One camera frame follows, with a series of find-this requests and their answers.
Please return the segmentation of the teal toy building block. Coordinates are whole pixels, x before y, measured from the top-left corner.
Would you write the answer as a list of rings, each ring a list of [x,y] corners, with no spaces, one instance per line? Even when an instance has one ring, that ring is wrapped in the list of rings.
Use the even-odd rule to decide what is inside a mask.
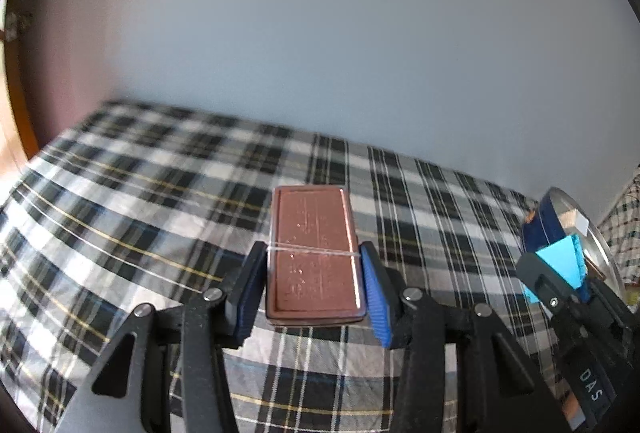
[[[539,249],[536,254],[576,290],[580,301],[587,301],[589,292],[585,286],[585,280],[588,271],[582,252],[582,242],[577,234],[570,234],[547,245]]]

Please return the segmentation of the brown rectangular tin case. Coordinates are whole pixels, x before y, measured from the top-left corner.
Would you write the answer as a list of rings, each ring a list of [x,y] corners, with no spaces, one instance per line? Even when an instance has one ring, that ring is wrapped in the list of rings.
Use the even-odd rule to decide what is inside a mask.
[[[367,313],[358,238],[343,186],[273,190],[266,315],[285,327],[358,323]]]

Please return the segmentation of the round blue cookie tin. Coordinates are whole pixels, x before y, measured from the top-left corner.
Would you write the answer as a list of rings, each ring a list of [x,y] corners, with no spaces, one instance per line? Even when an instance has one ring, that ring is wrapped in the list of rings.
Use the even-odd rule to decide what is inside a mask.
[[[622,300],[626,291],[613,253],[582,207],[558,187],[550,187],[526,216],[521,229],[525,252],[537,252],[568,235],[577,235],[586,268],[600,277]]]

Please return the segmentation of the plaid cloth at right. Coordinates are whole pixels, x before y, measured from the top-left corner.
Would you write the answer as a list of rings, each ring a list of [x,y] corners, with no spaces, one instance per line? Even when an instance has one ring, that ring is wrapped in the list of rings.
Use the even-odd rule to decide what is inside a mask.
[[[599,225],[625,285],[639,285],[640,176],[639,169]]]

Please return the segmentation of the black white plaid tablecloth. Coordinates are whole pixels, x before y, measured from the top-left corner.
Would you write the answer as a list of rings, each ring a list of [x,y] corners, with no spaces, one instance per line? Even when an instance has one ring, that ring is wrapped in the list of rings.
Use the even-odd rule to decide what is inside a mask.
[[[348,190],[402,277],[396,349],[358,323],[224,347],[222,283],[273,190]],[[39,432],[561,432],[552,315],[516,275],[537,204],[472,176],[206,112],[109,102],[1,208],[1,382]]]

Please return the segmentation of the wooden door with knob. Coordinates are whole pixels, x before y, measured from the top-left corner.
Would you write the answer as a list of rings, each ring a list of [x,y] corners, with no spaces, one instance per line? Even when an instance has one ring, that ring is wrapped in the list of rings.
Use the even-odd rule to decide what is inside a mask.
[[[1,181],[20,175],[39,144],[27,106],[20,67],[21,37],[32,16],[1,0]]]

